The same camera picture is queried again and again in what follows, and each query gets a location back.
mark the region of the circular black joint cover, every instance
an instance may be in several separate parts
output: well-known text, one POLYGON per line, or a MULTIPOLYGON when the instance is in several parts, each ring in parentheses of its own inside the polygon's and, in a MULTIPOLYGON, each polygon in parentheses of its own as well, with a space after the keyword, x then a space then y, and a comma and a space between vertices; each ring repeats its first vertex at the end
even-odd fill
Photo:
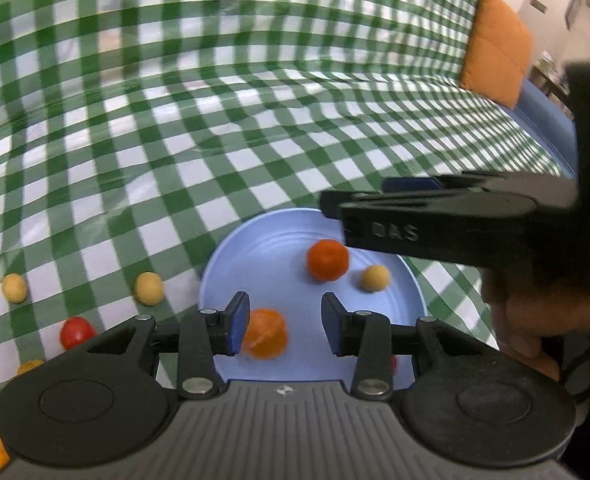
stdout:
POLYGON ((0 393, 0 437, 31 462, 97 465, 144 446, 168 412, 165 390, 136 363, 81 352, 6 385, 0 393))
POLYGON ((566 390, 501 354, 456 356, 421 376, 402 417, 429 448, 481 468, 556 458, 575 428, 566 390))

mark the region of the small yellow ball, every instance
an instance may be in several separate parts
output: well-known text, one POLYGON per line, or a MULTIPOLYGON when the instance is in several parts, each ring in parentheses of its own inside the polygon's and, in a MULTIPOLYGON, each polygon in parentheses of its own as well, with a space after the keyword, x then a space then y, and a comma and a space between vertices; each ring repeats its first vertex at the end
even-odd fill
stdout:
POLYGON ((389 286, 390 272, 383 265, 368 267, 362 274, 360 285, 370 292, 379 292, 389 286))
POLYGON ((15 272, 4 276, 2 279, 2 294, 11 303, 21 303, 28 296, 26 281, 15 272))
POLYGON ((142 272, 135 280, 135 298, 153 306, 164 299, 164 282, 155 272, 142 272))
POLYGON ((32 361, 27 361, 19 365, 17 368, 17 375, 25 374, 26 372, 30 372, 33 368, 37 368, 40 365, 43 365, 44 361, 41 359, 33 359, 32 361))

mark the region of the blue plate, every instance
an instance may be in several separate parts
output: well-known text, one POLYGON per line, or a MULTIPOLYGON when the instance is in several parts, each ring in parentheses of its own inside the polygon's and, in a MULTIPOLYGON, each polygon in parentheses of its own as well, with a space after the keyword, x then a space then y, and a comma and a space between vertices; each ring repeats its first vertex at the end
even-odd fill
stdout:
MULTIPOLYGON (((415 324, 426 315, 415 277, 395 254, 349 248, 351 263, 344 276, 336 282, 314 280, 306 269, 306 253, 323 238, 343 242, 342 224, 317 209, 281 209, 241 225, 213 253, 201 282, 200 308, 222 309, 236 291, 245 290, 251 309, 278 310, 289 329, 288 348, 278 358, 216 356, 225 380, 343 380, 350 386, 357 358, 338 358, 330 351, 320 310, 325 292, 334 292, 350 312, 380 312, 395 324, 415 324), (360 273, 376 264, 388 267, 391 284, 382 292, 361 290, 360 273)), ((410 358, 397 359, 395 388, 405 388, 413 381, 410 358)))

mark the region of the ribbed surface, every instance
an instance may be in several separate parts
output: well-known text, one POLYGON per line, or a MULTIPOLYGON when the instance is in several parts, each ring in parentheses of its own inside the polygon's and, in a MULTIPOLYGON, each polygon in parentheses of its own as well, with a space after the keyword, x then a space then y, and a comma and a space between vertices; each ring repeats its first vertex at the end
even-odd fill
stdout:
POLYGON ((186 402, 146 449, 86 470, 15 461, 0 480, 570 480, 553 462, 512 472, 449 462, 419 446, 386 404, 347 395, 339 382, 236 381, 223 396, 186 402))

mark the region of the human hand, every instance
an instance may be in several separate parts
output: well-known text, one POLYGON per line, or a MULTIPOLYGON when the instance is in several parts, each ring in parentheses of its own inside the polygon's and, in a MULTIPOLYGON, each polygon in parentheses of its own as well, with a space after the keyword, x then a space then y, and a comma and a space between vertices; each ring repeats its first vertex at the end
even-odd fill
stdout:
POLYGON ((542 351, 542 337, 590 334, 590 290, 572 280, 523 286, 483 270, 482 299, 490 306, 499 349, 556 381, 560 367, 542 351))

